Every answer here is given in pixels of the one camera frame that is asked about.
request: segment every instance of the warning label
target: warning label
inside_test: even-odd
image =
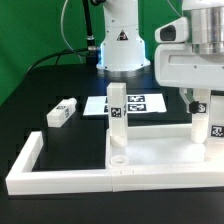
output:
[[[118,41],[123,41],[123,40],[128,40],[128,37],[126,35],[126,33],[124,32],[124,30],[121,31],[119,37],[117,38]]]

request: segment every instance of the black table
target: black table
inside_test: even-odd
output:
[[[105,96],[110,82],[128,94],[163,93],[166,113],[131,114],[129,126],[189,123],[178,89],[160,87],[153,69],[130,79],[98,76],[85,65],[44,66],[30,73],[0,107],[0,223],[223,223],[224,188],[9,197],[5,177],[32,131],[44,147],[33,169],[105,168],[107,116],[83,116],[88,96]],[[75,97],[76,112],[62,128],[48,128],[46,114]]]

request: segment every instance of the black cable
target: black cable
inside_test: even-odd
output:
[[[57,53],[54,53],[54,54],[50,54],[48,56],[45,56],[39,60],[37,60],[34,64],[32,64],[29,69],[27,70],[24,78],[37,66],[39,65],[40,63],[48,60],[48,59],[51,59],[51,58],[54,58],[54,57],[58,57],[57,58],[57,61],[56,63],[58,63],[59,59],[61,56],[63,55],[67,55],[67,54],[77,54],[78,56],[80,57],[83,57],[83,58],[86,58],[86,55],[82,55],[80,54],[80,52],[85,52],[85,51],[88,51],[88,49],[86,48],[82,48],[82,49],[78,49],[78,50],[64,50],[64,51],[61,51],[61,52],[57,52]]]
[[[94,40],[94,37],[93,37],[90,11],[89,11],[89,2],[88,1],[89,0],[82,0],[85,20],[86,20],[87,46],[89,47],[89,46],[95,46],[95,40]]]

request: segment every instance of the white paper sheet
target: white paper sheet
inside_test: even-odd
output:
[[[108,114],[108,103],[106,96],[88,97],[84,116]],[[159,94],[139,94],[127,95],[128,113],[151,113],[166,112],[163,95]]]

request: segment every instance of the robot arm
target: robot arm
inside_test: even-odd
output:
[[[184,17],[155,32],[156,79],[179,87],[187,111],[197,112],[191,89],[224,90],[224,1],[184,0]]]

